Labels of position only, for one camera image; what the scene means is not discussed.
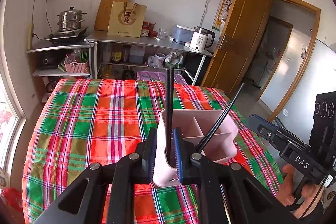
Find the woven basket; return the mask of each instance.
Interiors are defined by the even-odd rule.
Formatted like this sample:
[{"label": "woven basket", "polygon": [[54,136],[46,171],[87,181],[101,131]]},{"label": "woven basket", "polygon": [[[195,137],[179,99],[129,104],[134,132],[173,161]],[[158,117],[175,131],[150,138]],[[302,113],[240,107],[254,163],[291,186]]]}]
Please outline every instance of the woven basket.
[{"label": "woven basket", "polygon": [[67,73],[86,73],[86,68],[89,65],[89,60],[85,63],[72,62],[70,64],[64,64]]}]

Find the kettle handle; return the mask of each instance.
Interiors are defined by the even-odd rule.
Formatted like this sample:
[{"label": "kettle handle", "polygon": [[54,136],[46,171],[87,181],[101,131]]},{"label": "kettle handle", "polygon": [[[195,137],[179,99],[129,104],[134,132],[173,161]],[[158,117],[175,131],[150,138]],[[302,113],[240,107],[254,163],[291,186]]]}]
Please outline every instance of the kettle handle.
[{"label": "kettle handle", "polygon": [[205,45],[205,47],[206,48],[210,48],[211,46],[212,46],[212,44],[213,44],[213,42],[214,42],[214,40],[215,40],[215,33],[213,32],[213,31],[210,31],[210,30],[207,30],[207,31],[209,31],[209,34],[211,35],[211,42],[210,42],[210,45]]}]

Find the door handle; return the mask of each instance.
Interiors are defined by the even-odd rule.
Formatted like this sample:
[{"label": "door handle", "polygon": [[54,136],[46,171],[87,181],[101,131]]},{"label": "door handle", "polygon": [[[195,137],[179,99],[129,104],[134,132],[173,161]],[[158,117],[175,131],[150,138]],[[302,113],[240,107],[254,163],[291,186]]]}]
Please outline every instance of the door handle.
[{"label": "door handle", "polygon": [[226,34],[223,36],[222,41],[220,42],[220,45],[219,45],[220,51],[223,50],[225,43],[227,43],[227,40],[225,38],[226,38]]}]

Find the human hand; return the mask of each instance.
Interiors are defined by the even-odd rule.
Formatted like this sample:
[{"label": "human hand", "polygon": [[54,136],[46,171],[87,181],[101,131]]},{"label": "human hand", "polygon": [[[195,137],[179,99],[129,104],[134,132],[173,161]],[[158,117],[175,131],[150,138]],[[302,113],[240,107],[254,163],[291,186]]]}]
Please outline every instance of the human hand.
[{"label": "human hand", "polygon": [[[283,181],[283,184],[280,185],[279,192],[277,193],[277,200],[281,202],[283,206],[292,205],[295,198],[293,196],[293,173],[295,168],[291,166],[290,164],[286,164],[282,171],[286,173],[286,177]],[[296,218],[300,218],[301,215],[305,212],[305,210],[308,208],[309,204],[314,199],[315,195],[319,191],[320,185],[316,185],[313,183],[306,184],[302,187],[301,195],[303,198],[305,198],[305,201],[302,203],[299,209],[297,209],[294,212],[294,216]],[[321,199],[323,190],[321,190],[319,196],[316,198],[314,203],[310,206],[308,212],[305,214],[305,217],[309,215],[316,207],[318,202]]]}]

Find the white label sticker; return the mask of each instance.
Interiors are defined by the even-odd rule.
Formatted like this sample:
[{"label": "white label sticker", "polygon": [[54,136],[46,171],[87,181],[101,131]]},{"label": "white label sticker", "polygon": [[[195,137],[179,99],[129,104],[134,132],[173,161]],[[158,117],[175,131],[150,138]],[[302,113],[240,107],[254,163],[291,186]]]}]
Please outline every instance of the white label sticker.
[{"label": "white label sticker", "polygon": [[328,185],[332,182],[333,179],[334,179],[334,177],[332,175],[328,175],[328,178],[324,183],[324,187],[328,187]]}]

